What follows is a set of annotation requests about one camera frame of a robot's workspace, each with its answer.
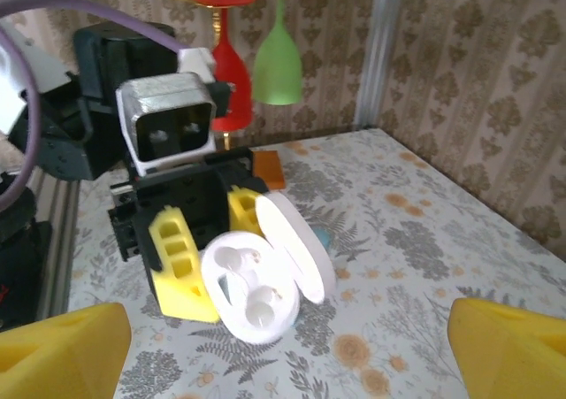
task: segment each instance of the floral tablecloth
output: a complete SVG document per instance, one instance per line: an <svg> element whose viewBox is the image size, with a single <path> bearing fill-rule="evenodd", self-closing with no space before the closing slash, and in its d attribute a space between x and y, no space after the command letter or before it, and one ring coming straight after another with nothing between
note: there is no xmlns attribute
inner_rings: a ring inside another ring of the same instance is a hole
<svg viewBox="0 0 566 399"><path fill-rule="evenodd" d="M264 346L222 324L164 318L142 261L120 260L106 216L109 185L125 175L82 183L69 308L126 306L133 341L117 398L465 398L447 342L456 298L566 318L566 264L384 132L272 149L285 193L332 235L339 282Z"/></svg>

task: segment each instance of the damask wallpaper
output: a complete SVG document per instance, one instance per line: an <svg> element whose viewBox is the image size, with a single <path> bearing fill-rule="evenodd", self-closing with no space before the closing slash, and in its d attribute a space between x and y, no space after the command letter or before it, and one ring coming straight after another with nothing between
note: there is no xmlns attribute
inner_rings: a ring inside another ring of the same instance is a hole
<svg viewBox="0 0 566 399"><path fill-rule="evenodd" d="M377 123L566 257L566 0L403 0Z"/></svg>
<svg viewBox="0 0 566 399"><path fill-rule="evenodd" d="M175 0L96 0L140 19L169 24L188 45L213 46L210 11ZM373 0L286 0L287 28L302 54L303 100L258 104L246 142L276 142L348 130L354 120ZM249 70L272 27L275 0L230 11L231 41ZM29 12L12 18L25 35L73 66L71 37L97 17L78 12Z"/></svg>

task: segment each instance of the wine glass stem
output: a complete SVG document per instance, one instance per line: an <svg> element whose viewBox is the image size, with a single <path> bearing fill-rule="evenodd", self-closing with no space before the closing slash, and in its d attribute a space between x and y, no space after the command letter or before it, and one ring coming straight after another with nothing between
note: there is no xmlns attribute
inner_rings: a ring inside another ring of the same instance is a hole
<svg viewBox="0 0 566 399"><path fill-rule="evenodd" d="M224 150L229 150L230 149L230 133L229 132L224 132L223 133L224 136Z"/></svg>
<svg viewBox="0 0 566 399"><path fill-rule="evenodd" d="M212 10L212 28L214 29L214 46L220 41L220 10Z"/></svg>
<svg viewBox="0 0 566 399"><path fill-rule="evenodd" d="M275 24L283 24L283 15L285 14L285 5L283 0L277 0L277 9L275 11Z"/></svg>
<svg viewBox="0 0 566 399"><path fill-rule="evenodd" d="M228 39L228 9L220 9L220 37L219 42L229 42Z"/></svg>

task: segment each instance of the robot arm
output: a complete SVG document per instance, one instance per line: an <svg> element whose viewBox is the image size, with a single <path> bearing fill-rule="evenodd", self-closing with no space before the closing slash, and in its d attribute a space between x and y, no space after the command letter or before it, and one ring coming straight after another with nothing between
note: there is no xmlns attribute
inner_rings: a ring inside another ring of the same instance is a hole
<svg viewBox="0 0 566 399"><path fill-rule="evenodd" d="M70 82L69 69L58 59L33 45L7 19L0 19L0 27L11 37L23 52L32 70L40 93L45 93ZM9 135L19 116L26 109L26 101L22 93L26 87L19 68L11 61L11 57L0 47L0 132Z"/></svg>

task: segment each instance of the yellow 3d-printed part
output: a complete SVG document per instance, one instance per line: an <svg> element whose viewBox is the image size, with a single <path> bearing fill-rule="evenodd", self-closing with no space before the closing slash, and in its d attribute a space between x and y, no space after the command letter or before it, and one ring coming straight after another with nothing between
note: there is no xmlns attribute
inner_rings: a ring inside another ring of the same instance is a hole
<svg viewBox="0 0 566 399"><path fill-rule="evenodd" d="M132 339L105 303L0 334L0 399L111 399Z"/></svg>
<svg viewBox="0 0 566 399"><path fill-rule="evenodd" d="M163 266L161 272L150 272L161 312L218 322L220 316L204 287L198 249L181 210L165 207L149 225L149 235Z"/></svg>
<svg viewBox="0 0 566 399"><path fill-rule="evenodd" d="M457 299L448 339L470 399L566 398L566 320Z"/></svg>
<svg viewBox="0 0 566 399"><path fill-rule="evenodd" d="M230 207L230 231L248 231L264 236L256 216L256 191L247 188L233 187L228 193Z"/></svg>

